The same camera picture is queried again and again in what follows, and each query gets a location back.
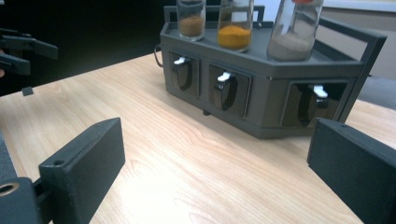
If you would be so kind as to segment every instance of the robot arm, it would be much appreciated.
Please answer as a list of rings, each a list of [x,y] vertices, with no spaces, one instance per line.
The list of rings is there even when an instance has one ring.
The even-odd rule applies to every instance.
[[[0,53],[0,68],[19,75],[30,74],[30,62],[21,58],[24,50],[32,50],[35,54],[52,59],[58,58],[56,46],[36,40],[28,34],[2,28],[0,28],[0,49],[9,51],[9,54]]]
[[[43,161],[34,183],[0,181],[0,222],[89,223],[124,163],[120,118],[95,123]]]

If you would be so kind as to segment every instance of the gray wall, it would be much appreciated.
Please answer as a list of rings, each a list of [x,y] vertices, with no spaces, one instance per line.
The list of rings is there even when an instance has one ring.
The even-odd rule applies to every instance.
[[[396,80],[396,12],[325,7],[321,15],[387,35],[387,41],[370,74]],[[351,45],[348,41],[340,41],[337,38],[333,38],[326,31],[318,30],[318,38],[328,38],[328,41],[332,42],[332,44],[341,46],[341,49],[355,54],[354,56],[361,54],[361,48],[364,49],[364,46],[360,44]]]

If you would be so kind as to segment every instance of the orange powder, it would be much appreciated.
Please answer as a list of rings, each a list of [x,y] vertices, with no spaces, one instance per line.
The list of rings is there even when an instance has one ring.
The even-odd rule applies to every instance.
[[[251,31],[239,26],[229,25],[218,32],[218,43],[227,49],[244,49],[251,41]]]

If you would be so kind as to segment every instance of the glass jar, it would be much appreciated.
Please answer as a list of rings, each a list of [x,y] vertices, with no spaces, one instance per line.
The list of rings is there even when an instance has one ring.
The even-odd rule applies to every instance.
[[[311,57],[323,0],[282,0],[268,44],[267,56],[280,62]]]
[[[177,25],[180,37],[196,41],[205,34],[206,0],[177,0]]]
[[[221,0],[218,43],[226,49],[244,51],[251,42],[253,0]]]

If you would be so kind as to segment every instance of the gray dispenser rack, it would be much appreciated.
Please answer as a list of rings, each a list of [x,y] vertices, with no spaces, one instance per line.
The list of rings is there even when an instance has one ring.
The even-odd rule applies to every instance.
[[[166,90],[258,138],[311,135],[316,118],[345,122],[386,37],[320,18],[319,25],[366,42],[359,61],[316,40],[306,62],[271,62],[266,48],[273,23],[255,6],[252,42],[243,53],[221,48],[217,21],[206,21],[205,36],[191,42],[165,7],[161,49]],[[206,13],[219,7],[206,7]]]

